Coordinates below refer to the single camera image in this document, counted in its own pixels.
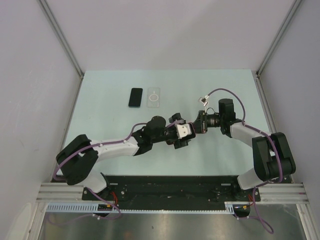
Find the clear phone case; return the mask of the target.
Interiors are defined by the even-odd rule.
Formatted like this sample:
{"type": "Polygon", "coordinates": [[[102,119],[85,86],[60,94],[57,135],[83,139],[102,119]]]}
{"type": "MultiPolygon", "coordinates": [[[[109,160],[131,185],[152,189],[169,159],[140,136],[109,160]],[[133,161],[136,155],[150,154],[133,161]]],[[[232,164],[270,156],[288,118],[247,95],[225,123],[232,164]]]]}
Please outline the clear phone case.
{"type": "Polygon", "coordinates": [[[159,108],[160,107],[160,96],[161,89],[159,87],[149,87],[147,89],[147,100],[146,106],[148,108],[159,108]]]}

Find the black phone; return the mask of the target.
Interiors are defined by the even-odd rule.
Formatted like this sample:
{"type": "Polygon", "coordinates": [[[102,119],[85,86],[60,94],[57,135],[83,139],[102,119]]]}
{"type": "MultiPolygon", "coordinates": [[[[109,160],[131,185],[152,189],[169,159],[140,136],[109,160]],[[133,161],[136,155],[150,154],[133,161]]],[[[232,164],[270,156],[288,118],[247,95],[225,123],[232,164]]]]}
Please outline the black phone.
{"type": "Polygon", "coordinates": [[[132,88],[129,96],[128,107],[140,108],[143,96],[142,88],[132,88]]]}

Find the pink cased phone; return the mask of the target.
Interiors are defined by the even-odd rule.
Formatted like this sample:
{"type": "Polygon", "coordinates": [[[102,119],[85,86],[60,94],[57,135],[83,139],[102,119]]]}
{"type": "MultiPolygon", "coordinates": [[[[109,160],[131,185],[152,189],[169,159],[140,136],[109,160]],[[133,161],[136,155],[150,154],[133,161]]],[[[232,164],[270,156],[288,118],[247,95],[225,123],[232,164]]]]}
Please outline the pink cased phone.
{"type": "Polygon", "coordinates": [[[195,126],[194,126],[194,124],[192,123],[192,122],[189,122],[188,123],[189,124],[189,126],[190,126],[190,129],[191,129],[191,139],[194,139],[195,137],[196,137],[196,130],[195,130],[195,126]]]}

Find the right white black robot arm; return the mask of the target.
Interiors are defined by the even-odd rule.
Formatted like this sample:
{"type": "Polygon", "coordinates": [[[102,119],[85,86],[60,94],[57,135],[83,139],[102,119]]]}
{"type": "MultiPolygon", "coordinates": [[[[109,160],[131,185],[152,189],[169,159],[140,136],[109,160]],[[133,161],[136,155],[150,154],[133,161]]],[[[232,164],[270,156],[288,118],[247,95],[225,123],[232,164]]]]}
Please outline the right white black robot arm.
{"type": "Polygon", "coordinates": [[[296,163],[285,134],[267,133],[236,118],[232,99],[220,99],[217,113],[208,114],[200,110],[192,125],[197,134],[205,134],[209,128],[220,128],[223,135],[252,148],[253,168],[239,175],[238,183],[230,188],[231,196],[237,201],[247,197],[249,189],[282,182],[284,177],[296,172],[296,163]]]}

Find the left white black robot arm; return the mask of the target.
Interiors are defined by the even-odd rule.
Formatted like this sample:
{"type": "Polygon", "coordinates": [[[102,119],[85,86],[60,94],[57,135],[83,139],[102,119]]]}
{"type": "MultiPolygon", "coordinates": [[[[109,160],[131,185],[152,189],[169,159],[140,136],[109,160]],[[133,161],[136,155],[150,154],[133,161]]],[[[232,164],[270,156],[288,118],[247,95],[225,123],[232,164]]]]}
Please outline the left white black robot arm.
{"type": "Polygon", "coordinates": [[[111,188],[104,175],[94,169],[97,163],[117,157],[143,155],[155,143],[166,142],[175,148],[184,147],[194,136],[191,123],[181,118],[167,124],[161,116],[135,124],[123,139],[91,140],[81,134],[56,156],[57,167],[53,178],[63,180],[69,186],[83,185],[98,199],[105,200],[110,196],[111,188]]]}

